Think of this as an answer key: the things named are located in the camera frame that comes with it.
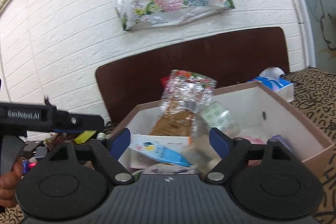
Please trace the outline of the left hand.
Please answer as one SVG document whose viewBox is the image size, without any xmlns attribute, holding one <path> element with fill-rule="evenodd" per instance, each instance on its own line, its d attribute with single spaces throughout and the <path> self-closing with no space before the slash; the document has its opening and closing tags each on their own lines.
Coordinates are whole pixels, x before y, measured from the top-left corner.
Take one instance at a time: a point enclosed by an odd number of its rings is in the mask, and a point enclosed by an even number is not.
<svg viewBox="0 0 336 224">
<path fill-rule="evenodd" d="M 17 205 L 15 190 L 23 175 L 23 163 L 21 158 L 17 158 L 13 165 L 13 170 L 1 176 L 1 206 L 12 208 Z"/>
</svg>

